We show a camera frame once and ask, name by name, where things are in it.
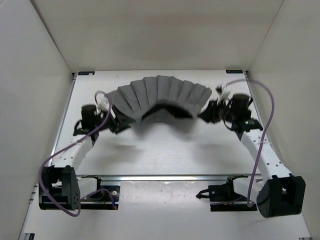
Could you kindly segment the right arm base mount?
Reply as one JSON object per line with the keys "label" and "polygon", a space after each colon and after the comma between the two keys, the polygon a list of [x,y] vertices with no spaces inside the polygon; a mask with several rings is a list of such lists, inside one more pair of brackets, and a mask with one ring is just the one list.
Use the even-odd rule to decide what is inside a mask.
{"label": "right arm base mount", "polygon": [[197,199],[209,199],[211,212],[254,212],[257,206],[247,205],[247,193],[235,192],[236,180],[249,180],[245,175],[228,176],[224,184],[211,184],[195,196]]}

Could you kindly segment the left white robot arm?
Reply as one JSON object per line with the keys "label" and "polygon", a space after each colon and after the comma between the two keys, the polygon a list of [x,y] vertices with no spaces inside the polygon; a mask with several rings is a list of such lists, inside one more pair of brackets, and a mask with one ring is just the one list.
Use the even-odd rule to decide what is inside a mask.
{"label": "left white robot arm", "polygon": [[76,174],[87,153],[93,149],[99,133],[109,130],[118,134],[135,120],[121,113],[116,107],[102,109],[94,104],[81,108],[81,119],[74,126],[73,138],[68,146],[50,156],[38,172],[38,205],[41,210],[61,210],[77,217],[82,200],[110,202],[117,210],[112,190],[101,184],[98,176],[78,177]]}

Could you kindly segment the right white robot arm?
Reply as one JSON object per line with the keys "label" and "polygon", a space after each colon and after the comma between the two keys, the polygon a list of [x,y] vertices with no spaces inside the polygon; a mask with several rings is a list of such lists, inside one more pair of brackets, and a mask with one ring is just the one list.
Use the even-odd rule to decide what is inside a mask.
{"label": "right white robot arm", "polygon": [[209,199],[212,206],[228,206],[247,201],[248,210],[258,210],[264,218],[298,215],[302,212],[306,183],[284,166],[266,138],[265,128],[252,118],[249,106],[253,99],[246,94],[234,94],[230,100],[211,100],[198,115],[207,123],[222,121],[231,124],[254,160],[254,171],[261,180],[243,174],[229,176],[221,185],[209,185],[196,197]]}

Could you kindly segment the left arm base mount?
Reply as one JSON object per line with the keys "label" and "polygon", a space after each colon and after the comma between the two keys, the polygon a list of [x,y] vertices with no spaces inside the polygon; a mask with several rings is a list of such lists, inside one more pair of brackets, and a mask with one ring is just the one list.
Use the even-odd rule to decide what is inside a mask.
{"label": "left arm base mount", "polygon": [[77,179],[82,210],[118,210],[121,183],[101,177],[85,176]]}

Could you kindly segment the grey pleated skirt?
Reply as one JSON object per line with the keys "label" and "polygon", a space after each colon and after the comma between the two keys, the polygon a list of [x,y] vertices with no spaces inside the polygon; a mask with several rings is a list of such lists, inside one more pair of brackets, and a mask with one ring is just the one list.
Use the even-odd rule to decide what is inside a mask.
{"label": "grey pleated skirt", "polygon": [[205,85],[158,75],[131,81],[106,96],[112,106],[132,118],[132,124],[139,124],[162,110],[176,119],[196,119],[211,94]]}

